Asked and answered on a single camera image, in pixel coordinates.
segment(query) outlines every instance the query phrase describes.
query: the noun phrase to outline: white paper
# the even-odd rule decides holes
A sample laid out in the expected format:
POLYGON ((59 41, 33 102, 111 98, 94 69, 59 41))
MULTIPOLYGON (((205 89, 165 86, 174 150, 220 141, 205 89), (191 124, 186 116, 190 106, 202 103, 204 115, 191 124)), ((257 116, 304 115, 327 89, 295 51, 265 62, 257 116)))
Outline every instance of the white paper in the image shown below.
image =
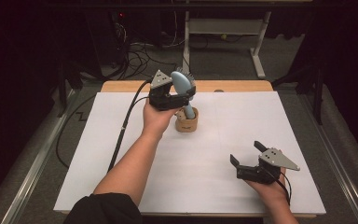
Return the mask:
MULTIPOLYGON (((62 185, 55 211, 70 211, 90 195, 106 174, 122 122, 134 93, 98 93, 76 154, 62 185)), ((132 110, 119 160, 142 130, 145 102, 132 110)), ((158 145, 144 197, 144 214, 264 214, 255 191, 236 178, 229 161, 256 166, 260 151, 254 141, 281 149, 300 166, 287 170, 292 185, 291 210, 295 214, 324 214, 315 187, 281 100, 274 91, 198 92, 191 104, 199 110, 198 129, 179 133, 173 117, 158 145)))

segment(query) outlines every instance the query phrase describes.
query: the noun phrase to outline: person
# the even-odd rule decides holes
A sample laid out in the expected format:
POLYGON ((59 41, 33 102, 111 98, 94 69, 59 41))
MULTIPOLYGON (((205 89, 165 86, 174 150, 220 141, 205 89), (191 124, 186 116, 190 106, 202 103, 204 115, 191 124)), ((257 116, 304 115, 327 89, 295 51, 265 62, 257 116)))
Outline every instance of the person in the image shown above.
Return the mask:
MULTIPOLYGON (((138 205, 145 190, 158 142, 178 109, 157 111, 146 99, 143 111, 144 126, 140 136, 101 180, 93 193, 75 204, 63 223, 142 223, 138 205)), ((297 223, 285 193, 278 184, 246 182, 257 191, 274 223, 297 223)))

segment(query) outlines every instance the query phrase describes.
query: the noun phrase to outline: wire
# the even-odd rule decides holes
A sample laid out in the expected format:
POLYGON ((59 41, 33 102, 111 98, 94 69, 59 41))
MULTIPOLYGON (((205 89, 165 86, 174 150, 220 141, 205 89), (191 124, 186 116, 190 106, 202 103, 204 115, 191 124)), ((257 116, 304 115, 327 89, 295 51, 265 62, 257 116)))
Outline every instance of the wire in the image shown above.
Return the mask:
POLYGON ((72 114, 68 117, 68 119, 65 121, 65 123, 62 125, 62 128, 61 128, 61 131, 58 135, 58 139, 57 139, 57 143, 56 143, 56 156, 57 156, 57 159, 59 160, 59 162, 64 166, 66 167, 67 169, 69 169, 69 165, 66 164, 61 156, 60 156, 60 152, 59 152, 59 144, 60 144, 60 140, 61 140, 61 137, 62 137, 62 133, 63 133, 63 130, 65 130, 65 127, 66 127, 66 124, 68 124, 68 121, 71 119, 71 117, 75 114, 75 112, 77 112, 77 110, 82 106, 84 105, 86 102, 88 102, 89 100, 91 100, 92 98, 94 98, 96 95, 92 95, 90 98, 88 98, 87 100, 85 100, 83 103, 81 103, 75 110, 74 112, 72 112, 72 114))
POLYGON ((149 62, 149 60, 141 57, 138 52, 135 52, 135 51, 130 51, 130 53, 132 54, 135 54, 137 56, 137 58, 131 58, 129 60, 129 62, 131 62, 132 60, 136 60, 138 59, 140 64, 138 66, 134 66, 134 65, 131 65, 130 68, 132 70, 134 70, 134 72, 130 75, 127 75, 125 78, 129 78, 129 77, 134 77, 136 75, 139 75, 139 74, 142 74, 142 72, 147 68, 147 63, 149 62))
POLYGON ((140 102, 140 101, 142 101, 144 99, 147 99, 147 98, 149 98, 149 97, 148 96, 142 97, 139 100, 137 100, 134 104, 136 105, 136 104, 138 104, 138 102, 140 102))
POLYGON ((172 43, 169 46, 166 46, 166 47, 170 47, 170 46, 173 46, 175 44, 176 36, 177 36, 177 33, 178 33, 178 22, 177 22, 177 18, 176 18, 176 11, 173 12, 173 16, 175 17, 175 36, 173 38, 172 43))
POLYGON ((287 188, 284 186, 284 184, 279 180, 279 178, 278 179, 275 179, 275 176, 270 172, 270 171, 268 171, 267 169, 265 169, 264 167, 262 167, 262 166, 260 166, 260 168, 261 169, 263 169, 268 175, 270 175, 274 180, 275 180, 275 182, 277 182, 277 184, 279 185, 279 186, 281 186, 281 188, 284 190, 284 192, 285 192, 285 194, 286 194, 286 201, 289 203, 289 205, 290 205, 290 200, 291 200, 291 197, 292 197, 292 187, 290 186, 290 182, 288 182, 289 183, 289 186, 290 186, 290 194, 289 194, 289 192, 287 191, 287 188))
POLYGON ((118 27, 120 27, 121 30, 123 31, 123 43, 126 43, 126 40, 127 40, 127 31, 126 31, 126 29, 124 28, 123 25, 121 25, 118 22, 116 23, 116 25, 118 25, 118 27))
POLYGON ((130 104, 130 108, 129 108, 129 110, 127 111, 126 118, 124 118, 123 125, 121 126, 120 135, 118 136, 118 139, 117 139, 115 152, 113 153, 112 160, 110 161, 109 168, 108 168, 108 172, 109 172, 109 171, 113 168, 113 166, 115 165, 116 158, 117 158, 117 154, 118 154, 118 151, 120 150, 120 146, 121 146, 121 142, 123 141, 124 133, 126 132, 126 128, 127 128, 128 122, 129 122, 129 118, 130 118, 131 111, 132 111, 133 107, 135 106, 135 104, 138 102, 138 101, 136 101, 136 98, 138 98, 138 95, 139 95, 139 93, 141 92, 141 90, 144 88, 144 86, 145 86, 147 83, 151 83, 151 82, 152 82, 151 79, 146 80, 146 81, 139 87, 138 91, 135 93, 135 95, 134 95, 134 97, 133 97, 133 99, 132 99, 132 102, 131 102, 131 104, 130 104))
POLYGON ((129 62, 128 60, 124 60, 124 62, 120 65, 120 67, 118 68, 118 70, 116 70, 115 72, 111 73, 110 75, 108 75, 107 77, 116 77, 119 76, 123 73, 125 73, 127 71, 129 67, 129 62))
POLYGON ((144 43, 140 43, 140 42, 133 42, 133 43, 131 43, 130 45, 139 45, 139 46, 142 46, 142 45, 147 45, 147 46, 154 46, 154 45, 152 45, 152 44, 146 44, 145 42, 144 43))
POLYGON ((162 64, 173 64, 173 70, 176 69, 176 65, 177 65, 176 63, 163 63, 163 62, 157 61, 157 60, 153 59, 152 57, 150 57, 150 55, 147 53, 146 47, 145 47, 145 54, 146 54, 147 57, 150 59, 150 61, 153 61, 153 62, 155 62, 155 63, 162 63, 162 64))
POLYGON ((290 184, 289 179, 287 178, 287 176, 281 172, 281 175, 283 175, 283 177, 286 179, 287 184, 289 185, 289 190, 290 190, 290 194, 289 194, 289 202, 292 200, 292 185, 290 184))
POLYGON ((182 45, 183 43, 185 43, 185 40, 182 40, 181 42, 179 42, 179 43, 177 43, 177 44, 174 44, 174 45, 163 45, 162 47, 163 47, 163 48, 172 48, 172 47, 180 46, 180 45, 182 45))

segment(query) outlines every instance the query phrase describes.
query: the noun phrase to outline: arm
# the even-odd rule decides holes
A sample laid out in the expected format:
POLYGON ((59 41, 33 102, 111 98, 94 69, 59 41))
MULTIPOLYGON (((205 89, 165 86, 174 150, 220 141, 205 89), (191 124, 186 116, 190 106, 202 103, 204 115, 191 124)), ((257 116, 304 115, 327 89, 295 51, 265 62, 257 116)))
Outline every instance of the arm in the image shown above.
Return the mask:
MULTIPOLYGON (((285 174, 286 170, 283 168, 281 170, 282 173, 285 174)), ((283 175, 280 176, 280 181, 284 184, 283 175)), ((259 184, 252 181, 245 182, 257 191, 261 201, 263 201, 264 205, 267 207, 273 223, 298 223, 290 211, 284 190, 276 182, 270 185, 259 184)))
POLYGON ((139 205, 156 155, 158 142, 176 111, 177 109, 157 111, 147 99, 141 135, 123 158, 101 180, 93 193, 128 194, 134 203, 139 205))

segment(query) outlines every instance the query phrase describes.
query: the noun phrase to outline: black sleeve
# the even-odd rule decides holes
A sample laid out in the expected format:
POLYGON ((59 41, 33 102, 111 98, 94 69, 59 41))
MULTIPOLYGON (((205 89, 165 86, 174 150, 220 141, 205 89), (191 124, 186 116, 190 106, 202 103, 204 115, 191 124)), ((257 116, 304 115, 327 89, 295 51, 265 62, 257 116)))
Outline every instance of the black sleeve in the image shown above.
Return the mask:
POLYGON ((63 223, 140 224, 142 216, 127 194, 91 194, 75 204, 63 223))

